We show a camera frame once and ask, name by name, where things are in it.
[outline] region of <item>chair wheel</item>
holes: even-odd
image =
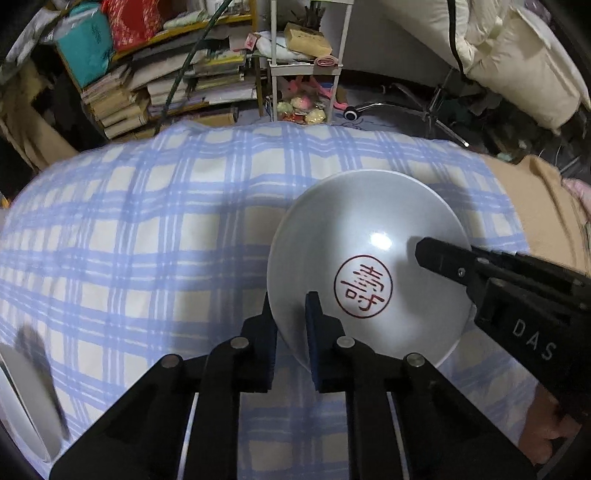
[[[343,114],[343,116],[347,120],[357,120],[359,118],[359,114],[357,113],[357,110],[355,110],[354,106],[348,106],[345,109],[345,113]]]

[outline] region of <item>office chair base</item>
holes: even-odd
[[[426,131],[425,137],[431,138],[433,134],[433,127],[437,127],[439,130],[443,131],[448,137],[450,137],[454,142],[460,144],[464,148],[469,148],[470,144],[464,140],[460,135],[455,133],[450,127],[444,124],[441,120],[437,118],[437,112],[443,103],[443,96],[445,94],[445,85],[450,79],[452,74],[452,70],[450,70],[443,82],[443,85],[438,86],[433,93],[433,97],[429,101],[428,104],[423,102],[421,99],[416,97],[415,94],[412,93],[406,86],[400,83],[393,83],[392,86],[396,87],[400,92],[402,92],[412,103],[415,104],[416,108],[409,108],[406,106],[399,105],[394,102],[366,102],[360,103],[359,105],[349,106],[345,109],[343,116],[345,120],[354,121],[357,120],[363,112],[365,112],[369,108],[376,108],[376,107],[390,107],[398,110],[399,112],[408,113],[410,115],[415,115],[421,117],[423,122],[426,123]]]

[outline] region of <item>bag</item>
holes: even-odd
[[[116,51],[140,46],[162,29],[158,0],[105,0]]]
[[[109,21],[99,8],[97,3],[74,7],[69,19],[54,32],[54,39],[81,88],[105,74],[113,51]]]

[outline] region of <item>white bowl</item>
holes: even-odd
[[[423,354],[440,365],[466,324],[463,286],[419,267],[430,236],[470,248],[462,225],[434,191],[401,173],[355,170],[301,195],[283,218],[267,268],[269,303],[286,344],[309,369],[306,293],[376,352]]]

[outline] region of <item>blue plaid blanket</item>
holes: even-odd
[[[391,132],[181,122],[38,176],[0,236],[0,340],[29,341],[32,357],[49,365],[69,441],[164,354],[203,355],[236,335],[261,311],[285,211],[316,181],[359,168],[429,185],[474,245],[527,250],[478,155]],[[441,370],[517,438],[534,380],[472,323]],[[18,443],[47,476],[50,465]],[[242,396],[239,478],[347,475],[343,396],[315,393],[279,340],[272,391]]]

